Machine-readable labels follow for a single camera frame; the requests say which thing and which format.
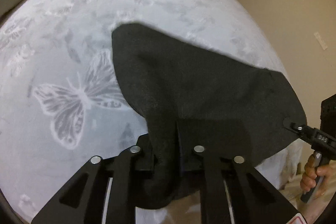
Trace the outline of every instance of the black fabric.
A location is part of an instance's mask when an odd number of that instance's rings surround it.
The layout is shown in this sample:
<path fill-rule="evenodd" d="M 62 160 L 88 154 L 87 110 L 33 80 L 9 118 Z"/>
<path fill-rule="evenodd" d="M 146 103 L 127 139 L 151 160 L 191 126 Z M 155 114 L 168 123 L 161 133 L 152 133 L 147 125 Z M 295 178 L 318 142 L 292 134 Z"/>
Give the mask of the black fabric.
<path fill-rule="evenodd" d="M 229 157 L 243 150 L 253 165 L 296 140 L 283 127 L 285 117 L 306 124 L 304 110 L 280 72 L 246 65 L 141 24 L 118 27 L 112 48 L 121 92 L 147 121 L 158 163 L 154 180 L 144 187 L 157 200 L 172 193 L 177 119 L 224 122 L 230 141 L 206 123 L 198 125 L 200 139 L 220 144 Z"/>

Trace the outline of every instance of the bed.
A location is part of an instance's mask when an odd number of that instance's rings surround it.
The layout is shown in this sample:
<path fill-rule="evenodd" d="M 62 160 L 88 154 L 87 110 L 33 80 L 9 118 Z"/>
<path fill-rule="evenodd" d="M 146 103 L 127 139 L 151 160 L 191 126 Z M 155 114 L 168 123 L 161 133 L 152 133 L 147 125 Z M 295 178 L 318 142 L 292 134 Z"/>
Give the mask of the bed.
<path fill-rule="evenodd" d="M 105 77 L 114 73 L 111 32 L 134 21 L 287 75 L 236 0 L 25 0 L 0 28 L 0 188 L 27 222 L 90 157 L 116 156 L 147 133 L 144 118 L 105 89 L 117 85 Z M 257 169 L 279 188 L 301 144 Z M 137 210 L 137 223 L 200 221 L 197 194 Z"/>

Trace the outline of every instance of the wall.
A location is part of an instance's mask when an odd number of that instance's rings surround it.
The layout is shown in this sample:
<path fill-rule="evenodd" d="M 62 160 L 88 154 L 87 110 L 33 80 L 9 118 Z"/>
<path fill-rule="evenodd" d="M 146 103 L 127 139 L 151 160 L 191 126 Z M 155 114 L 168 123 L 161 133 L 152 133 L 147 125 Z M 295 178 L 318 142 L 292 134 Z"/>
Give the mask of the wall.
<path fill-rule="evenodd" d="M 238 0 L 280 56 L 312 127 L 321 101 L 336 93 L 336 0 Z M 319 32 L 328 48 L 314 36 Z M 302 160 L 311 153 L 304 149 Z"/>

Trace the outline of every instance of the finger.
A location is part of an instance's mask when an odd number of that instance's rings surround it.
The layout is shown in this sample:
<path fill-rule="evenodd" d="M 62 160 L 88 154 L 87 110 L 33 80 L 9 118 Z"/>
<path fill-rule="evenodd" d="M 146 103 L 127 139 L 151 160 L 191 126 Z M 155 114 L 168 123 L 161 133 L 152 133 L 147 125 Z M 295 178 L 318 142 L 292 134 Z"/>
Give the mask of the finger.
<path fill-rule="evenodd" d="M 306 174 L 308 177 L 310 177 L 311 179 L 316 179 L 316 177 L 317 177 L 315 168 L 312 168 L 312 167 L 307 167 L 307 168 L 305 169 L 305 174 Z"/>
<path fill-rule="evenodd" d="M 324 195 L 325 191 L 326 191 L 326 189 L 320 187 L 320 189 L 317 190 L 314 199 L 322 197 Z"/>
<path fill-rule="evenodd" d="M 323 178 L 323 182 L 320 186 L 321 194 L 323 194 L 328 189 L 330 179 L 331 179 L 331 176 L 325 176 Z"/>
<path fill-rule="evenodd" d="M 302 191 L 304 191 L 305 193 L 310 191 L 310 187 L 308 185 L 306 185 L 302 180 L 300 181 L 300 187 L 301 187 Z"/>
<path fill-rule="evenodd" d="M 319 177 L 321 176 L 330 177 L 333 175 L 334 169 L 330 165 L 323 165 L 317 168 L 316 173 Z"/>
<path fill-rule="evenodd" d="M 306 173 L 302 175 L 302 181 L 304 182 L 305 185 L 309 186 L 310 188 L 314 188 L 316 186 L 316 181 L 308 177 Z"/>
<path fill-rule="evenodd" d="M 314 155 L 310 155 L 307 164 L 305 166 L 314 168 L 315 167 L 314 165 L 315 165 L 315 157 Z"/>

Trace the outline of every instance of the light switch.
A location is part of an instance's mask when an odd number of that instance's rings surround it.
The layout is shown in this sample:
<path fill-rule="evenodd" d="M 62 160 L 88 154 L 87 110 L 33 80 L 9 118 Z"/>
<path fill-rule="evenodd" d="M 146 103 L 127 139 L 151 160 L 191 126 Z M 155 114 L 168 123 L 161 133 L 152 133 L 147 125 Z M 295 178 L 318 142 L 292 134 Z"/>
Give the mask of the light switch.
<path fill-rule="evenodd" d="M 326 50 L 328 48 L 327 44 L 324 42 L 324 40 L 322 39 L 321 35 L 319 32 L 315 32 L 314 36 L 316 37 L 317 41 L 319 42 L 319 44 L 321 45 L 323 50 Z"/>

